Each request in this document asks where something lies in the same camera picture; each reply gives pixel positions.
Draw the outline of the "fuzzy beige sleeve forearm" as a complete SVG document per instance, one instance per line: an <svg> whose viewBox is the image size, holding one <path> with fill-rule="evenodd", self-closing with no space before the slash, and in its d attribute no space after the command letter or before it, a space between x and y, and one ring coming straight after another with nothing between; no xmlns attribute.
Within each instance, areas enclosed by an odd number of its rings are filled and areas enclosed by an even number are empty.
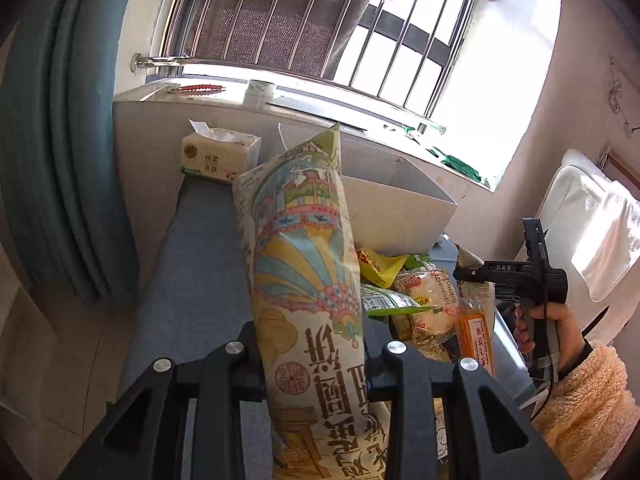
<svg viewBox="0 0 640 480"><path fill-rule="evenodd" d="M624 362L613 347L594 342L589 353L553 387L533 420L573 479L601 479L639 422L627 389Z"/></svg>

